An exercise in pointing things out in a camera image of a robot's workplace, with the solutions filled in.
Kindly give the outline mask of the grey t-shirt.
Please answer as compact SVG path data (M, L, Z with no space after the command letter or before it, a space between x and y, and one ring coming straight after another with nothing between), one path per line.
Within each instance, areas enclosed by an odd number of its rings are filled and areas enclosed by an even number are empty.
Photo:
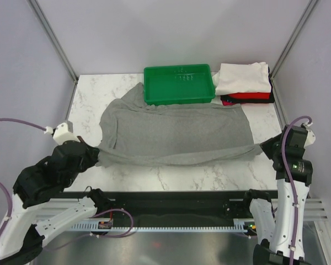
M148 105L141 83L113 100L99 125L98 164L103 167L197 166L261 154L240 106Z

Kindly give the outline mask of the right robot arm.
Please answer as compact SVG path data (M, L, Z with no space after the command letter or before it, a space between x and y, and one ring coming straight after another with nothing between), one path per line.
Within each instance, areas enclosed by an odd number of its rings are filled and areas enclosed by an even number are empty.
M312 183L312 163L303 158L315 136L307 124L286 125L282 133L260 144L276 172L278 203L267 192L250 189L242 203L254 219L258 243L253 264L307 264L303 248L305 203Z

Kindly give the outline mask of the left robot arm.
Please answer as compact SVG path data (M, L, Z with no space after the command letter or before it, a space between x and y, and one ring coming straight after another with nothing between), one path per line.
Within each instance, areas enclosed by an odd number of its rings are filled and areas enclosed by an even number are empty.
M74 224L108 215L109 200L100 189L92 189L67 210L45 221L36 220L38 211L70 187L79 173L97 164L98 156L96 147L66 141L52 155L22 170L13 186L8 219L0 227L0 264L27 264Z

